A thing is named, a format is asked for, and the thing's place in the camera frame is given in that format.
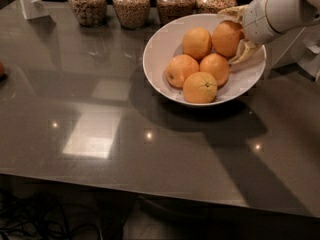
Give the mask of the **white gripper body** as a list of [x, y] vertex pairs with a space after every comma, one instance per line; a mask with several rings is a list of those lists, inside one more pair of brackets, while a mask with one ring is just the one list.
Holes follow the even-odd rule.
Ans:
[[267, 44], [279, 34], [272, 28], [267, 17], [268, 0], [253, 0], [244, 9], [242, 27], [245, 36], [256, 44]]

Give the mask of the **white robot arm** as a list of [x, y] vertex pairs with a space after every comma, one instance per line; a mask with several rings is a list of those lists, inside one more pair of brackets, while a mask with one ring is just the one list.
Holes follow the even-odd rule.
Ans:
[[319, 11], [320, 0], [253, 0], [220, 10], [219, 15], [240, 23], [244, 33], [230, 62], [237, 64], [249, 59], [262, 45], [292, 29], [317, 25]]

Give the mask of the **cream robot base part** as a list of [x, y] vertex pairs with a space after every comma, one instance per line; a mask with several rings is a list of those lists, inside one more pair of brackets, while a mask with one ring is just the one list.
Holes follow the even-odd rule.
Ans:
[[320, 79], [320, 25], [291, 30], [268, 45], [271, 68], [297, 64]]

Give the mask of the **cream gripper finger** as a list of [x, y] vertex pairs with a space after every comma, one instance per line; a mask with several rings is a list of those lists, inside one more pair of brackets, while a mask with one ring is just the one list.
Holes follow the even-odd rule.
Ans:
[[242, 23], [247, 5], [233, 6], [220, 10], [217, 15], [223, 19], [231, 20], [236, 23]]
[[230, 64], [238, 64], [251, 58], [259, 49], [260, 44], [256, 44], [248, 39], [241, 39], [236, 51], [236, 55], [229, 60]]

